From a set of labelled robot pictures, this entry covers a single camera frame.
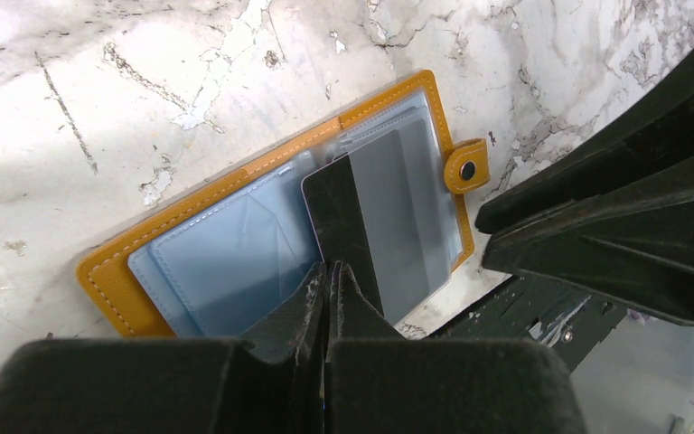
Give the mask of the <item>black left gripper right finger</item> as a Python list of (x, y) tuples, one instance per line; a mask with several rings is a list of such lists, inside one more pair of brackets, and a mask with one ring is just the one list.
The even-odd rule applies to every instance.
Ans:
[(362, 294), (350, 265), (328, 272), (329, 433), (584, 433), (566, 366), (518, 339), (409, 340)]

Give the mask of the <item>yellow-brown card holder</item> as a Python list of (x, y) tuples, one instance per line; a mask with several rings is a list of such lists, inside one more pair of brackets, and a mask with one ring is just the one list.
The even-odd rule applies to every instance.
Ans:
[(136, 282), (127, 268), (127, 258), (145, 243), (198, 214), (208, 206), (210, 200), (228, 197), (258, 180), (265, 170), (294, 152), (310, 149), (335, 138), (349, 127), (356, 126), (369, 116), (409, 96), (414, 90), (424, 90), (431, 97), (436, 131), (442, 136), (443, 182), (453, 196), (458, 227), (464, 236), (464, 252), (456, 261), (451, 278), (454, 271), (474, 253), (472, 224), (464, 196), (489, 181), (487, 142), (481, 137), (461, 142), (452, 139), (435, 75), (432, 71), (421, 70), (270, 147), (235, 170), (196, 188), (177, 202), (122, 231), (79, 263), (76, 272), (79, 283), (123, 336), (178, 336)]

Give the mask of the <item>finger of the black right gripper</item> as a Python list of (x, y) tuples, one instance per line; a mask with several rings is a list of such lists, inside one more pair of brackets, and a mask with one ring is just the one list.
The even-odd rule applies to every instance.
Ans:
[(619, 118), (569, 154), (483, 204), (495, 234), (564, 203), (610, 193), (694, 155), (694, 49)]
[(694, 156), (498, 232), (483, 265), (694, 326)]

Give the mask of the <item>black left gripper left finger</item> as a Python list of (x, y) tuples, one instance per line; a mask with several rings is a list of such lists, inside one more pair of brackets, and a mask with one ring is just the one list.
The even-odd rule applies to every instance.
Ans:
[(326, 267), (236, 338), (54, 339), (0, 371), (0, 433), (320, 433)]

